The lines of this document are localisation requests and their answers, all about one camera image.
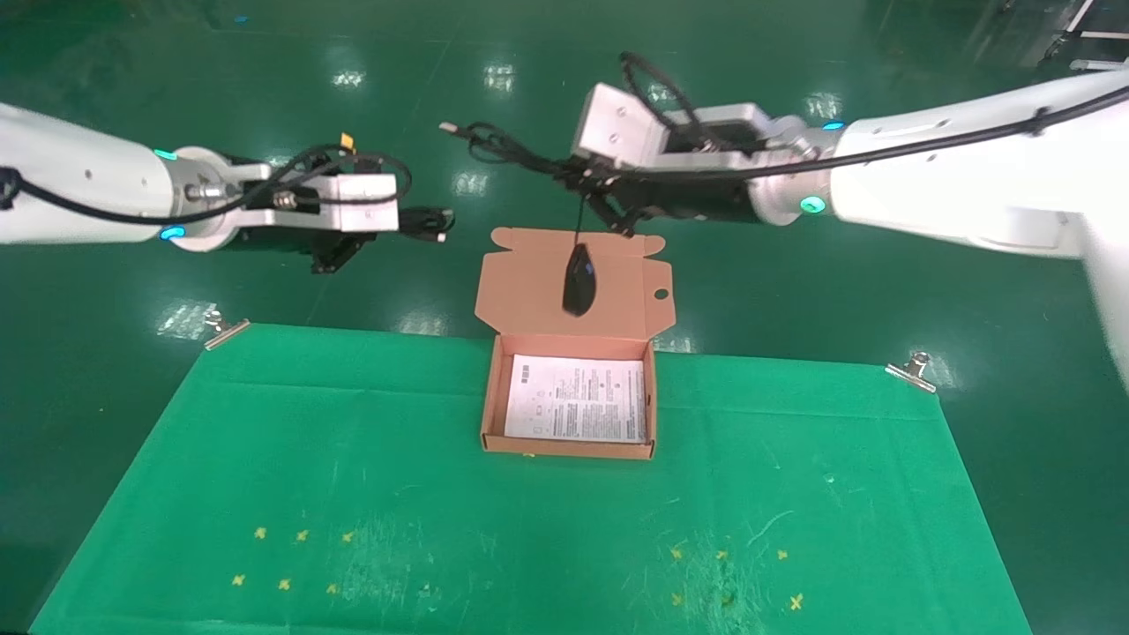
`green floor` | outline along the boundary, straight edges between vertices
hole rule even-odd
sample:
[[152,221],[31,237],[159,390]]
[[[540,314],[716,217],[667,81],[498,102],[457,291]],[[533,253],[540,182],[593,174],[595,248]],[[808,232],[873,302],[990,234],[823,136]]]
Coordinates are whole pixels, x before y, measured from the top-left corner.
[[[440,121],[489,120],[564,154],[585,93],[616,80],[622,49],[703,104],[756,101],[813,121],[890,114],[1064,73],[1024,66],[1061,10],[1022,0],[1003,18],[972,0],[0,0],[2,102],[154,147],[255,157],[348,130],[412,166],[410,202],[460,215],[447,244],[380,238],[329,278],[298,256],[168,244],[0,250],[0,628],[30,623],[199,354],[199,341],[163,329],[178,308],[489,334],[472,312],[489,230],[567,227],[575,200],[473,162]],[[870,364],[933,354],[1035,633],[1129,623],[1129,399],[1076,263],[830,219],[646,230],[666,236],[675,268],[680,320],[663,349]]]

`open cardboard box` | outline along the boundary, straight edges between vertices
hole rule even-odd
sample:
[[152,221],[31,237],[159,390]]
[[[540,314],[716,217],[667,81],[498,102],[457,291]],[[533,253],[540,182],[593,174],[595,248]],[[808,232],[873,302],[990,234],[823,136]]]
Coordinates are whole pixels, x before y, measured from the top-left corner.
[[[499,227],[490,234],[506,249],[482,259],[474,314],[498,331],[482,414],[488,452],[650,459],[658,441],[655,349],[650,339],[674,324],[671,266],[649,260],[666,244],[660,236],[624,238],[580,234],[596,271],[596,299],[577,318],[561,306],[572,232]],[[506,409],[514,355],[641,359],[646,392],[646,441],[607,443],[506,436]]]

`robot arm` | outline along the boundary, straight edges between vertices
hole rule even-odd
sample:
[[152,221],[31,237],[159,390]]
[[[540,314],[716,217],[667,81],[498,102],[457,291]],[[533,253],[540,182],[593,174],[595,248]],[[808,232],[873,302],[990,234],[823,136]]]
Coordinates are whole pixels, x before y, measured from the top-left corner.
[[[198,147],[156,153],[3,104],[0,138],[0,244],[160,236],[196,252],[299,251],[314,272],[332,273],[377,233],[441,242],[454,220],[450,210],[400,208],[411,181],[395,159],[366,163],[336,146],[274,169]],[[385,160],[406,177],[404,191]],[[352,173],[340,169],[348,163]]]
[[[1110,191],[1129,145],[1129,71],[813,129],[751,103],[693,108],[645,60],[624,53],[621,61],[634,94],[597,85],[571,157],[549,171],[613,232],[631,235],[638,221],[660,216],[785,226],[825,215],[1082,259],[1129,386],[1129,215]],[[658,112],[639,98],[631,66],[666,84],[683,110]],[[443,128],[480,154],[530,167],[516,141],[475,125]]]

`paper manual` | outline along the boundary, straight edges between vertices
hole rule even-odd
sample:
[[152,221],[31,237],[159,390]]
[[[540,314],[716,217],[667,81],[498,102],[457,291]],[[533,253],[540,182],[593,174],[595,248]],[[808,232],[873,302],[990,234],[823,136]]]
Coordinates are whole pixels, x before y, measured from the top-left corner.
[[514,356],[506,436],[644,443],[642,362]]

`computer mouse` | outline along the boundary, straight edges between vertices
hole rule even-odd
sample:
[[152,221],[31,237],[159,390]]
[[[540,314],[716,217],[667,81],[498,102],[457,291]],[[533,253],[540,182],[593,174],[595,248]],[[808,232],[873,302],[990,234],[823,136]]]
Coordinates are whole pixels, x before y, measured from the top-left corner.
[[596,299],[596,270],[592,267],[588,245],[577,243],[564,271],[564,311],[579,318],[592,308]]

